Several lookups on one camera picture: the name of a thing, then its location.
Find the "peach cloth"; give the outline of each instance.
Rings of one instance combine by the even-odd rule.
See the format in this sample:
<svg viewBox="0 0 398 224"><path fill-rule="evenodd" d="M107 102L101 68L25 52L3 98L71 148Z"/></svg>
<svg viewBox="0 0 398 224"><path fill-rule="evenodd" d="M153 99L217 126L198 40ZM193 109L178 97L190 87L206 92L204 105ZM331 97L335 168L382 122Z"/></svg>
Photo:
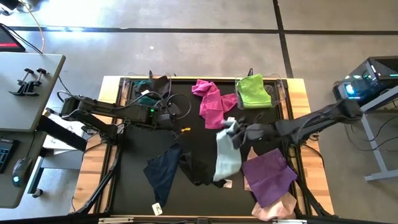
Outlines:
<svg viewBox="0 0 398 224"><path fill-rule="evenodd" d="M252 147L248 154L248 160L253 159L257 156L258 155L254 152ZM248 181L246 180L245 177L243 177L243 182L244 182L244 189L251 191ZM287 192L286 194L281 196L278 200L276 200L275 202L264 208L261 208L260 205L256 203L251 214L262 221L269 221L273 218L294 219L295 218L294 207L296 206L296 203L297 203L296 198L294 198L289 192Z"/></svg>

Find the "navy blue cloth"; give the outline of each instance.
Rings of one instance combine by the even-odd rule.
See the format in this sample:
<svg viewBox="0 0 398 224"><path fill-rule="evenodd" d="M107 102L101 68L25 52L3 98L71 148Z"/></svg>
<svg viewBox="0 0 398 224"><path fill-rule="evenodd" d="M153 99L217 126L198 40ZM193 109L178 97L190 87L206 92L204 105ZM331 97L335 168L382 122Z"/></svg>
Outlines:
<svg viewBox="0 0 398 224"><path fill-rule="evenodd" d="M181 148L176 143L162 155L148 160L148 165L144 169L145 176L154 189L155 200L161 207L166 204L169 197L180 155Z"/></svg>

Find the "light blue cloth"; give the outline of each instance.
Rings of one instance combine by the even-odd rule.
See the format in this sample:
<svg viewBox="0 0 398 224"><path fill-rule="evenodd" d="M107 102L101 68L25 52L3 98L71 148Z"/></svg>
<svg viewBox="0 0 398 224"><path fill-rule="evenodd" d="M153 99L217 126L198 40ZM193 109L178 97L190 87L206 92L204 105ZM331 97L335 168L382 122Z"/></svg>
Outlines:
<svg viewBox="0 0 398 224"><path fill-rule="evenodd" d="M217 133L217 161L213 181L219 181L239 172L242 166L241 152L233 147L231 136L238 130L236 121L223 121L228 128Z"/></svg>

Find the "computer mouse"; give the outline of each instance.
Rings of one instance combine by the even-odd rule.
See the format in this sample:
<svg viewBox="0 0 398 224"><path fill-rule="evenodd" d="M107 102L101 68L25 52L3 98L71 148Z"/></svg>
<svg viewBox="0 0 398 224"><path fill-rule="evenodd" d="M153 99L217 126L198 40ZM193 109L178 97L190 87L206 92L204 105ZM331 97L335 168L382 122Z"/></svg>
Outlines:
<svg viewBox="0 0 398 224"><path fill-rule="evenodd" d="M12 170L12 184L16 187L21 187L29 180L28 170L32 166L32 159L24 157L18 159Z"/></svg>

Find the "wooden table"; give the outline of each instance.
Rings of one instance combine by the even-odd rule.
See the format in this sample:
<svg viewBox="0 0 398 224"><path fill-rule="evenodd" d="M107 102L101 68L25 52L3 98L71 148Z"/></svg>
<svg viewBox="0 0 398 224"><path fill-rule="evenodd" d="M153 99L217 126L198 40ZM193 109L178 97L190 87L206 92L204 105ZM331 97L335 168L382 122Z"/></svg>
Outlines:
<svg viewBox="0 0 398 224"><path fill-rule="evenodd" d="M100 101L107 103L116 102L120 78L122 77L117 77L117 76L104 77L101 86L101 91L98 97ZM147 77L134 77L134 78L146 79ZM216 79L215 77L173 77L173 78ZM234 78L222 77L219 79L234 79ZM287 79L287 83L289 86L290 102L292 105L294 118L298 118L305 114L310 113L311 112L310 105L308 104L308 98L307 98L307 93L305 91L304 80L299 78L291 78ZM288 114L285 102L282 103L282 107L284 109L284 118L287 119ZM105 123L109 124L111 123L111 118L103 116L97 116L97 117L100 118ZM95 144L98 144L99 141L100 141L99 136L95 136L88 141L87 147L94 146ZM307 144L319 151L317 142L308 140ZM102 145L94 150L87 152L84 156L84 160L81 165L80 174L73 199L73 204L77 210L83 206L83 204L88 200L88 198L91 196L95 188L98 186L98 183L100 181L104 156L105 156L105 150L106 150L106 145ZM112 150L109 166L113 162L115 151L116 147L114 147ZM331 204L328 184L326 181L325 171L323 169L321 158L310 149L302 147L302 161L303 161L305 179L307 181L308 188L311 190L312 194L314 194L315 198L319 201L319 203L321 203L323 208L329 213L333 214L333 206ZM301 193L300 188L299 187L296 188L297 188L298 204L300 206L301 211L304 212L303 195ZM106 202L108 199L108 194L109 194L109 184L104 190L104 194L101 201L101 208L100 208L101 212L105 209Z"/></svg>

